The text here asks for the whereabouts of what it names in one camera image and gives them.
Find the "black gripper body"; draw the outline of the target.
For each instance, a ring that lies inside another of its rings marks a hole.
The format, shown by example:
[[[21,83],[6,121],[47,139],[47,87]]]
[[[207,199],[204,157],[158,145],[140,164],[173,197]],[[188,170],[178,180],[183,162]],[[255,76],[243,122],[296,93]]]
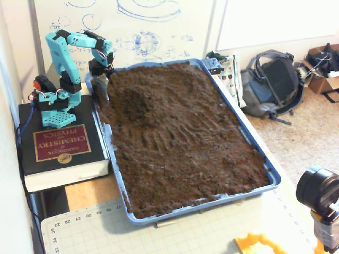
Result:
[[[108,66],[104,66],[101,63],[99,63],[95,58],[88,62],[89,71],[91,75],[94,76],[101,76],[102,74],[105,74],[107,78],[110,78],[111,74],[114,72],[113,68],[113,61],[109,61]]]

